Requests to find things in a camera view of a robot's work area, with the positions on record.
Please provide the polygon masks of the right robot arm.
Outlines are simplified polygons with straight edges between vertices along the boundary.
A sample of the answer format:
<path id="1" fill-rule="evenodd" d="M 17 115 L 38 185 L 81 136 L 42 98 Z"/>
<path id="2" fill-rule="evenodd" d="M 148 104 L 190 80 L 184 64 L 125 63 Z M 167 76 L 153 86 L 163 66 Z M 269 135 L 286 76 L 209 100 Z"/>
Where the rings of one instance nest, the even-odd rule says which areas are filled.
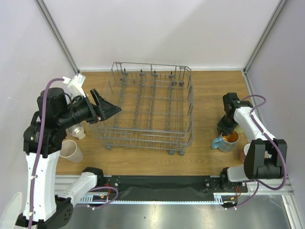
<path id="1" fill-rule="evenodd" d="M 221 151 L 229 149 L 229 139 L 240 126 L 250 143 L 241 166 L 227 167 L 221 172 L 220 188 L 232 191 L 237 182 L 254 182 L 270 190 L 282 189 L 287 181 L 286 154 L 287 143 L 277 139 L 257 117 L 253 106 L 247 98 L 239 99 L 237 93 L 223 96 L 224 116 L 218 122 L 218 137 L 212 142 L 212 148 Z"/>

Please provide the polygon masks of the blue butterfly mug orange inside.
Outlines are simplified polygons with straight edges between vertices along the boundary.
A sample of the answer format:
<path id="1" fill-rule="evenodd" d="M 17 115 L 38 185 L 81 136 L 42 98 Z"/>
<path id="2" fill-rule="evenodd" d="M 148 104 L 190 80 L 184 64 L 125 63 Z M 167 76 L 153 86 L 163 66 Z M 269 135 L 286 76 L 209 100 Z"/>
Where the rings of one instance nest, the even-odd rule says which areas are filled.
<path id="1" fill-rule="evenodd" d="M 239 140 L 239 134 L 235 130 L 233 131 L 233 133 L 234 136 L 230 138 L 221 137 L 221 135 L 219 135 L 216 139 L 212 141 L 211 148 L 218 149 L 221 152 L 231 151 Z"/>

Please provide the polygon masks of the pale yellow mug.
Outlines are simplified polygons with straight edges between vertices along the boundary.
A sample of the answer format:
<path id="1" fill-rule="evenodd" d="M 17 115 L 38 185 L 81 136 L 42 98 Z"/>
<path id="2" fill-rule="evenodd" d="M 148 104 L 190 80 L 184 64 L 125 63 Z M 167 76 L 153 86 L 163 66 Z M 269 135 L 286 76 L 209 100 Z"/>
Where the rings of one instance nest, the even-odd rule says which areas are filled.
<path id="1" fill-rule="evenodd" d="M 239 134 L 244 132 L 244 130 L 239 125 L 236 127 L 235 131 Z"/>

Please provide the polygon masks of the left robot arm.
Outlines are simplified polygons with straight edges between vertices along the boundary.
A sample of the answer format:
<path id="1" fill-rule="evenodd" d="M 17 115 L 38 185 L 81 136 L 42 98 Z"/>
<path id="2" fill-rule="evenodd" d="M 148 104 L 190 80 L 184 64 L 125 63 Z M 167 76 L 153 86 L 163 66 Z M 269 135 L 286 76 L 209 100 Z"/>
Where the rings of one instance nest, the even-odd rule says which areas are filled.
<path id="1" fill-rule="evenodd" d="M 92 89 L 93 102 L 77 96 L 67 102 L 63 89 L 55 87 L 41 92 L 38 111 L 23 134 L 23 150 L 28 164 L 28 192 L 24 211 L 16 225 L 23 228 L 58 229 L 65 226 L 73 208 L 90 190 L 106 188 L 103 171 L 87 167 L 67 190 L 55 194 L 55 175 L 66 130 L 81 122 L 105 121 L 121 111 Z"/>

